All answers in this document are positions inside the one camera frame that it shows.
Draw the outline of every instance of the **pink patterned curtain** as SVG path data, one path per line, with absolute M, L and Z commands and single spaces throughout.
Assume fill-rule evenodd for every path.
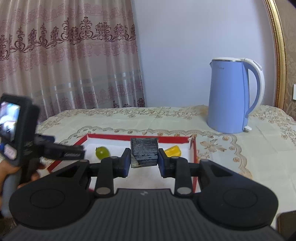
M 145 106 L 131 0 L 0 2 L 0 94 L 40 120 L 75 108 Z

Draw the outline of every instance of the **person's hand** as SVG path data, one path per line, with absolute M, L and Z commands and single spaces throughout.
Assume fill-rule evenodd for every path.
M 44 169 L 44 168 L 45 168 L 45 166 L 42 164 L 40 164 L 38 166 L 38 169 Z M 14 166 L 10 165 L 9 162 L 7 162 L 6 160 L 3 160 L 2 162 L 0 162 L 0 193 L 2 193 L 2 187 L 3 187 L 3 183 L 4 183 L 6 176 L 16 173 L 19 169 L 20 169 L 20 167 L 14 167 Z M 30 182 L 36 181 L 39 178 L 40 178 L 39 174 L 37 172 L 34 172 L 33 175 L 31 176 Z M 23 183 L 23 184 L 19 185 L 18 188 L 20 188 L 26 184 L 27 183 Z M 1 205 L 2 205 L 2 197 L 0 196 L 0 210 L 1 210 Z

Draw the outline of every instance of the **embroidered tablecloth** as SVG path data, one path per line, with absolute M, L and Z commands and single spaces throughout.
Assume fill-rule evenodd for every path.
M 37 132 L 54 135 L 57 142 L 68 145 L 86 133 L 196 134 L 199 158 L 215 161 L 272 189 L 279 199 L 278 213 L 296 210 L 296 122 L 281 109 L 260 106 L 249 117 L 252 131 L 223 134 L 208 127 L 206 118 L 204 105 L 66 110 L 39 125 Z

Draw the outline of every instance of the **kettle lid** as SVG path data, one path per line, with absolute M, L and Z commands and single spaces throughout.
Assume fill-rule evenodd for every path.
M 229 62 L 242 62 L 239 58 L 231 58 L 231 57 L 219 57 L 213 58 L 212 61 L 229 61 Z

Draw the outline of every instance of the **black wooden block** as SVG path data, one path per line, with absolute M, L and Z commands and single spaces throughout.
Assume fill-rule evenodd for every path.
M 157 165 L 157 138 L 131 138 L 131 153 L 138 162 L 138 166 L 149 167 Z

